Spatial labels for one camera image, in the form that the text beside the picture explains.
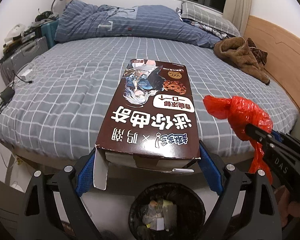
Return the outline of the person's right hand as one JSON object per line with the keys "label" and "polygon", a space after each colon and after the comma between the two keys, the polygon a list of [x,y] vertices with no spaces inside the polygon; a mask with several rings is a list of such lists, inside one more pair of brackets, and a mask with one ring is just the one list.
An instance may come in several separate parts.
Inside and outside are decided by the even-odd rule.
{"label": "person's right hand", "polygon": [[285,186],[276,189],[274,194],[280,213],[282,227],[287,225],[289,215],[300,218],[300,202],[290,200],[290,192]]}

